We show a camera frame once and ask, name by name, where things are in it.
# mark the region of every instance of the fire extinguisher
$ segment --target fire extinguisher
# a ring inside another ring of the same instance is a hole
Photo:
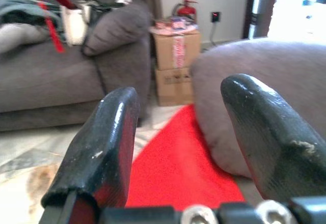
[[[197,11],[194,7],[189,6],[190,3],[198,3],[190,0],[183,0],[182,4],[177,4],[173,11],[172,16],[175,16],[176,13],[178,16],[182,17],[188,17],[191,20],[194,21],[195,24],[197,24]]]

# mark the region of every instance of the red mat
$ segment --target red mat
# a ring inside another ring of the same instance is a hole
[[[134,161],[127,206],[183,210],[229,201],[244,198],[232,177],[211,160],[194,107],[185,106]]]

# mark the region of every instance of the wall socket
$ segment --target wall socket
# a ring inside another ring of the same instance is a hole
[[[214,23],[214,22],[220,22],[221,20],[221,12],[212,12],[210,14],[210,17],[211,17],[211,22]]]

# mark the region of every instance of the cardboard box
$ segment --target cardboard box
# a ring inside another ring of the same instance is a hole
[[[200,33],[192,31],[182,36],[154,34],[159,70],[189,67],[200,53]]]
[[[194,102],[189,68],[156,69],[157,97],[160,106],[189,104]]]

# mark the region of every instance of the screw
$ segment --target screw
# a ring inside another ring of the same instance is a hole
[[[274,200],[261,202],[256,211],[265,224],[298,224],[292,213]]]
[[[192,205],[182,213],[180,224],[219,224],[219,221],[210,208]]]

